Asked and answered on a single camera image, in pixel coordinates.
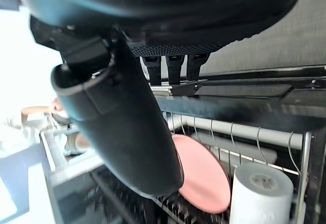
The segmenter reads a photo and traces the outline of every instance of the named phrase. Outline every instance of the dishwasher rack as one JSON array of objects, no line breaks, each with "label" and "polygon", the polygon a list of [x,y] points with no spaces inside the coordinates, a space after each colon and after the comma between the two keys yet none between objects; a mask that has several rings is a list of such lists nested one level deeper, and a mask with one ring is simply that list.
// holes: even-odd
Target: dishwasher rack
[{"label": "dishwasher rack", "polygon": [[[312,134],[307,132],[304,134],[297,134],[293,132],[281,132],[276,130],[268,130],[260,127],[252,127],[240,125],[235,123],[228,123],[216,121],[211,119],[197,118],[195,116],[178,115],[171,112],[163,111],[169,129],[172,134],[180,133],[184,135],[193,135],[200,143],[206,146],[209,150],[217,150],[218,155],[216,158],[221,161],[221,153],[228,155],[227,169],[229,181],[231,183],[232,192],[232,178],[233,171],[237,168],[238,164],[245,161],[252,161],[260,164],[267,164],[278,170],[286,173],[294,184],[294,194],[297,194],[295,203],[291,208],[291,221],[290,223],[302,224],[305,212],[305,192],[307,188],[308,179],[308,163],[309,153],[311,147]],[[210,134],[212,143],[202,142],[200,139],[200,132]],[[219,147],[216,137],[219,136],[229,137],[234,151],[227,150]],[[241,153],[237,147],[236,140],[244,139],[248,144],[255,145],[257,151],[261,155],[259,159],[250,157]],[[277,154],[281,152],[288,156],[287,160],[281,160],[280,163],[267,163],[261,145],[265,147],[270,146],[277,148]],[[238,158],[238,164],[231,161],[231,157]],[[181,194],[174,193],[170,196],[155,198],[154,201],[168,213],[179,224],[228,224],[230,218],[230,208],[221,214],[205,213],[196,207],[192,206]]]}]

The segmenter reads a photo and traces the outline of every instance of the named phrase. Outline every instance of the white ceramic mug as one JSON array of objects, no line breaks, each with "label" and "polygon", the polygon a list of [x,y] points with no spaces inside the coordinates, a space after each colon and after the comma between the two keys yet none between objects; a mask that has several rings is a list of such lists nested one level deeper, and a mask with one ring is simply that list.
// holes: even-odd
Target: white ceramic mug
[{"label": "white ceramic mug", "polygon": [[233,178],[230,224],[289,224],[293,184],[275,168],[245,163]]}]

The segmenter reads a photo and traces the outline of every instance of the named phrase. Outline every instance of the metal wire rack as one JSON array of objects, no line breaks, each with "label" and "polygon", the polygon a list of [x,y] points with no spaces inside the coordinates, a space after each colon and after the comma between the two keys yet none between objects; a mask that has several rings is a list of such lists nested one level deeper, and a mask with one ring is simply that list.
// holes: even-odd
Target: metal wire rack
[{"label": "metal wire rack", "polygon": [[[297,195],[291,208],[290,223],[303,223],[310,132],[302,135],[166,111],[162,113],[172,134],[191,136],[216,156],[228,174],[231,186],[234,170],[245,161],[266,164],[283,171],[293,181],[294,194]],[[230,208],[220,214],[209,214],[191,205],[178,192],[155,198],[154,201],[179,224],[229,223]]]}]

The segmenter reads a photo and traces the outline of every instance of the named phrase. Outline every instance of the dark gray surface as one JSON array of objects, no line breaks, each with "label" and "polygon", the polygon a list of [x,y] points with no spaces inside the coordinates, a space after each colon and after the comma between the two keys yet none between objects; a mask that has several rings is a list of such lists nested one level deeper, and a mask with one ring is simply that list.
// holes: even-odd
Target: dark gray surface
[{"label": "dark gray surface", "polygon": [[17,207],[17,213],[0,221],[0,224],[29,211],[28,168],[39,163],[42,163],[47,175],[50,167],[42,144],[0,159],[0,176]]}]

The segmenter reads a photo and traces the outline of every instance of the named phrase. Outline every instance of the dish rack tine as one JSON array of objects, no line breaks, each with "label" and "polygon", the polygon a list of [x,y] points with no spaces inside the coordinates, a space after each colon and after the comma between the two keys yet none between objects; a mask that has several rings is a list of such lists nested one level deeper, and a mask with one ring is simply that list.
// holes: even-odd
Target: dish rack tine
[{"label": "dish rack tine", "polygon": [[171,119],[172,119],[173,134],[175,134],[175,128],[174,128],[174,121],[173,121],[173,114],[172,114],[172,112],[171,112]]},{"label": "dish rack tine", "polygon": [[261,154],[261,157],[263,157],[263,159],[264,159],[264,161],[265,161],[265,164],[268,165],[267,160],[265,159],[265,157],[264,157],[264,155],[263,155],[263,152],[261,151],[261,149],[260,149],[260,145],[259,145],[259,132],[260,132],[260,128],[261,128],[261,127],[258,127],[258,130],[257,130],[257,147],[258,147],[258,150],[259,150],[259,152],[260,152],[260,154]]},{"label": "dish rack tine", "polygon": [[230,131],[230,134],[231,134],[231,140],[232,140],[232,143],[233,143],[233,145],[235,146],[236,150],[238,151],[238,154],[239,154],[239,161],[240,161],[240,165],[241,165],[241,164],[242,164],[242,162],[241,162],[241,153],[240,153],[239,148],[236,146],[236,144],[235,144],[235,142],[234,142],[232,129],[233,129],[233,122],[231,123],[231,131]]},{"label": "dish rack tine", "polygon": [[200,138],[199,138],[199,136],[198,136],[198,133],[197,133],[197,128],[196,128],[196,124],[195,124],[195,119],[196,119],[196,117],[195,117],[195,115],[194,115],[194,129],[195,129],[195,133],[196,133],[196,136],[197,136],[197,138],[198,138],[198,141],[199,141],[200,143],[202,143],[202,141],[200,140]]},{"label": "dish rack tine", "polygon": [[213,132],[213,120],[210,120],[210,132],[212,133],[212,137],[213,137],[213,140],[214,140],[214,143],[215,145],[217,146],[218,148],[218,152],[219,152],[219,161],[221,160],[221,153],[220,153],[220,148],[216,142],[216,139],[214,137],[214,132]]},{"label": "dish rack tine", "polygon": [[301,171],[300,171],[299,168],[296,166],[296,164],[295,164],[295,162],[294,162],[294,159],[293,159],[292,151],[291,151],[291,139],[292,139],[292,135],[293,135],[293,132],[291,132],[290,137],[289,137],[288,150],[289,150],[289,154],[290,154],[291,161],[292,161],[292,163],[293,163],[295,169],[297,170],[299,176],[301,177]]},{"label": "dish rack tine", "polygon": [[183,123],[182,123],[182,115],[180,115],[180,122],[181,122],[181,128],[183,131],[183,135],[185,135],[185,131],[184,131]]}]

